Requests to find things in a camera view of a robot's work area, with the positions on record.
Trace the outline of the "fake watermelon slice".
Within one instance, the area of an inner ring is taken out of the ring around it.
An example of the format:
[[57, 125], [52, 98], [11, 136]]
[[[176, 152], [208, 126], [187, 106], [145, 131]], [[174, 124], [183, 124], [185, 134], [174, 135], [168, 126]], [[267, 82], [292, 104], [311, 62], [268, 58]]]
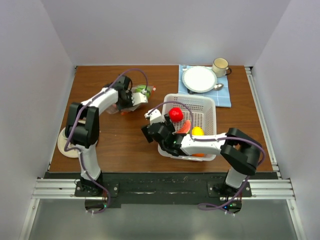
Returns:
[[188, 134], [191, 129], [191, 121], [186, 120], [183, 124], [183, 126], [176, 132], [177, 134]]

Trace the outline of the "clear orange zip top bag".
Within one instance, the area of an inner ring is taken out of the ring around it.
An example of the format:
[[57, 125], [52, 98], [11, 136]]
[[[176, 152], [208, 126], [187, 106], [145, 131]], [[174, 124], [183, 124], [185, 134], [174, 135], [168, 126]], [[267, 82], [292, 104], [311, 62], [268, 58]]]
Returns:
[[120, 113], [121, 115], [133, 112], [149, 102], [150, 97], [156, 91], [155, 86], [143, 84], [134, 86], [133, 89], [118, 90], [118, 100], [105, 111], [108, 114]]

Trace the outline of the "fake red apple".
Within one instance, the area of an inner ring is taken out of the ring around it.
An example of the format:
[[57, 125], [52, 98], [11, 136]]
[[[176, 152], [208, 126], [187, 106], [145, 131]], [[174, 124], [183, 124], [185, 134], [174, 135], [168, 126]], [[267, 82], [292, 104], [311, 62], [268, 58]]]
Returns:
[[168, 115], [173, 123], [181, 122], [184, 118], [183, 112], [179, 107], [173, 107], [170, 109]]

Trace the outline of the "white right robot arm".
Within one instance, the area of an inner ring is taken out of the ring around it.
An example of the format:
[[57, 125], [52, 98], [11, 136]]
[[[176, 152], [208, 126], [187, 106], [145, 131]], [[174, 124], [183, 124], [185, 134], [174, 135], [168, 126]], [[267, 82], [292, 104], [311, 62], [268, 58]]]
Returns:
[[190, 133], [176, 133], [168, 115], [156, 111], [144, 115], [149, 124], [141, 128], [149, 143], [158, 143], [162, 156], [190, 160], [195, 154], [223, 156], [230, 164], [223, 192], [230, 197], [240, 190], [243, 181], [256, 173], [260, 155], [264, 154], [260, 143], [237, 128], [217, 135], [192, 136]]

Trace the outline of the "fake yellow lemon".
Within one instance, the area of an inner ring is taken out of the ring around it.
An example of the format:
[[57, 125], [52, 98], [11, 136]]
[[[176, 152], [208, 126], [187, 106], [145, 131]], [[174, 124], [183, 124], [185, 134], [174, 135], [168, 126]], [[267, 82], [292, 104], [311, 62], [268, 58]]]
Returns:
[[199, 127], [199, 126], [195, 126], [192, 129], [191, 134], [194, 135], [194, 136], [204, 136], [205, 135], [203, 129], [201, 127]]

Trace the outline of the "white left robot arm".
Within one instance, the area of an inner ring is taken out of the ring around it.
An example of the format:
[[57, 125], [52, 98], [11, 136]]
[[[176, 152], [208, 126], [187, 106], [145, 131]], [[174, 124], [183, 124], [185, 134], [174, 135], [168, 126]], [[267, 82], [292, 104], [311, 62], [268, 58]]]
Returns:
[[64, 129], [67, 137], [64, 151], [76, 151], [81, 168], [80, 186], [92, 196], [107, 191], [96, 151], [100, 136], [100, 115], [109, 108], [118, 111], [135, 107], [132, 86], [128, 76], [119, 75], [93, 97], [81, 103], [73, 102], [69, 106]]

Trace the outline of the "fake orange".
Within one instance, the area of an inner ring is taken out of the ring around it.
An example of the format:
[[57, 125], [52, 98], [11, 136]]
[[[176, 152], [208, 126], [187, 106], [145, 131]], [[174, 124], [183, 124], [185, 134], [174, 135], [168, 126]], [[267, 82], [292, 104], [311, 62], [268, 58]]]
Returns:
[[193, 156], [193, 157], [198, 157], [198, 158], [203, 158], [203, 157], [206, 156], [206, 154], [205, 154], [205, 153], [195, 153], [195, 154], [193, 154], [192, 156]]

